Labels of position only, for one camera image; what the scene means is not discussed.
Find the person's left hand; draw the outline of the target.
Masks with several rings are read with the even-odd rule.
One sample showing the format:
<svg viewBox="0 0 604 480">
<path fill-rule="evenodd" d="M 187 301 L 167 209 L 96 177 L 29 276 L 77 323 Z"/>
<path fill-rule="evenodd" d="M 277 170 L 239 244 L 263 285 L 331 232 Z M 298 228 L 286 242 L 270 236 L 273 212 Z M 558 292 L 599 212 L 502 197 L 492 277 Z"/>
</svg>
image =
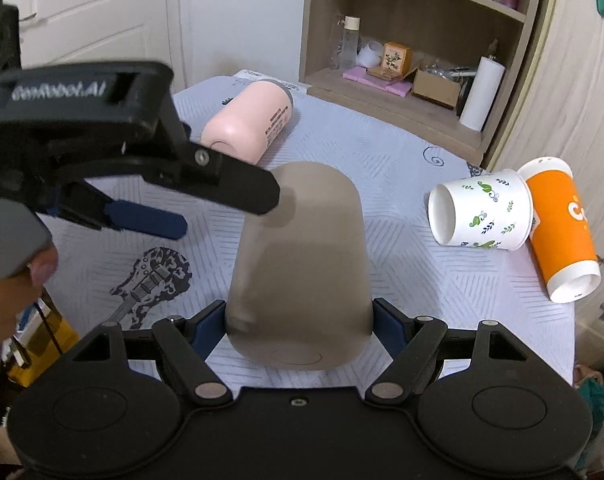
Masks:
<svg viewBox="0 0 604 480">
<path fill-rule="evenodd" d="M 55 246 L 39 252 L 23 272 L 0 281 L 0 344 L 16 329 L 16 316 L 35 302 L 58 266 Z"/>
</svg>

